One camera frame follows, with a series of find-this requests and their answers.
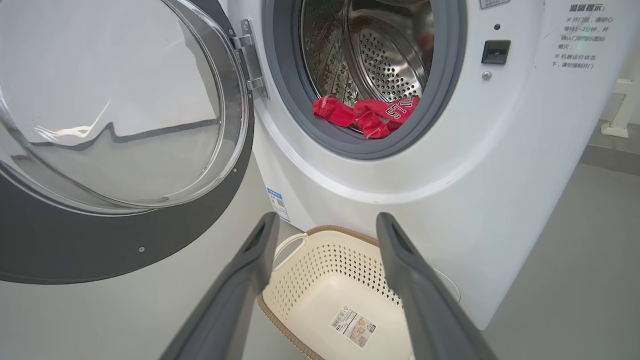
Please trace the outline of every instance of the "door hinge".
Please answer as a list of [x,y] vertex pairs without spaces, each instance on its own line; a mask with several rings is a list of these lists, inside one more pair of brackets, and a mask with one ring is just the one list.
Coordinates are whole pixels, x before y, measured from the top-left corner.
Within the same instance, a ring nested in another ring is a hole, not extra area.
[[255,46],[251,19],[243,19],[240,22],[240,28],[242,29],[242,36],[231,38],[231,42],[236,49],[243,50],[246,68],[249,72],[249,80],[246,82],[246,87],[251,90],[254,95],[258,94],[261,97],[268,98],[269,93],[267,92],[267,86],[262,76],[262,65],[260,64],[260,58],[258,57],[258,51]]

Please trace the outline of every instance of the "basket handle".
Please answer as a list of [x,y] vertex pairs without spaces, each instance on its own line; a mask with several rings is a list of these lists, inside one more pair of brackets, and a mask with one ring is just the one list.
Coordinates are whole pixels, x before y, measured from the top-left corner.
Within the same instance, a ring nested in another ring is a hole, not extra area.
[[300,250],[300,248],[302,248],[302,246],[304,246],[304,244],[307,242],[308,237],[309,235],[307,235],[307,233],[295,234],[294,236],[290,236],[285,241],[283,241],[280,245],[278,245],[275,251],[275,255],[273,256],[273,261],[275,261],[280,255],[280,253],[292,242],[302,239],[302,242],[300,243],[300,245],[298,245],[298,247],[296,247],[284,260],[282,260],[279,264],[277,264],[277,266],[273,268],[273,271],[274,272],[278,271],[278,269],[281,268],[282,265],[286,264],[286,262],[289,259],[293,258],[293,255],[295,255]]

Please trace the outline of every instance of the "laundry basket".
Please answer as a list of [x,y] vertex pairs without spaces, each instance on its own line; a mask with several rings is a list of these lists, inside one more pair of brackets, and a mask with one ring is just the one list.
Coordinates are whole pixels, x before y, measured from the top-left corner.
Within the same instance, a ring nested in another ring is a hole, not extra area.
[[337,226],[286,239],[299,245],[258,296],[267,317],[310,359],[411,359],[401,299],[387,286],[377,240]]

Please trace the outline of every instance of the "sticker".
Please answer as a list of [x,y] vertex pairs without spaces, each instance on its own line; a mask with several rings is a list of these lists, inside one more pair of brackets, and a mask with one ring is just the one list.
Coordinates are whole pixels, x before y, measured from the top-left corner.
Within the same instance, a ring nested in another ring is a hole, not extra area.
[[564,10],[554,33],[557,42],[551,67],[572,72],[593,70],[607,52],[605,42],[611,43],[615,18],[604,4],[568,4]]
[[511,0],[480,0],[480,9],[490,8],[492,6],[506,4]]
[[287,208],[285,208],[284,206],[284,200],[282,198],[282,195],[280,195],[279,193],[276,193],[275,191],[267,188],[267,191],[269,192],[269,198],[271,199],[271,205],[273,206],[273,211],[277,212],[278,215],[280,215],[280,217],[287,221],[287,222],[291,222],[289,220],[289,214],[287,214]]
[[333,318],[331,327],[338,330],[345,338],[359,348],[364,349],[378,326],[366,317],[356,313],[348,306],[343,306]]

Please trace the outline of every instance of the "barcode label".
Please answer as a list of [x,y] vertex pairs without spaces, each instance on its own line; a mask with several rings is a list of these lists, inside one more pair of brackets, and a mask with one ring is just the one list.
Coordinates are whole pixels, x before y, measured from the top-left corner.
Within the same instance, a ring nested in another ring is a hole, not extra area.
[[333,322],[331,323],[331,326],[333,326],[334,328],[338,328],[338,324],[340,324],[340,322],[342,321],[342,319],[344,319],[344,315],[347,315],[345,310],[340,310],[340,312],[338,313],[338,316],[335,317],[335,319],[333,319]]
[[267,192],[269,193],[269,198],[271,199],[271,205],[273,206],[273,211],[277,212],[281,218],[286,221],[289,221],[289,213],[287,212],[287,208],[284,206],[284,199],[282,195],[276,193],[275,191],[267,188]]
[[333,318],[331,327],[359,348],[364,349],[378,326],[348,306],[343,306],[338,315]]

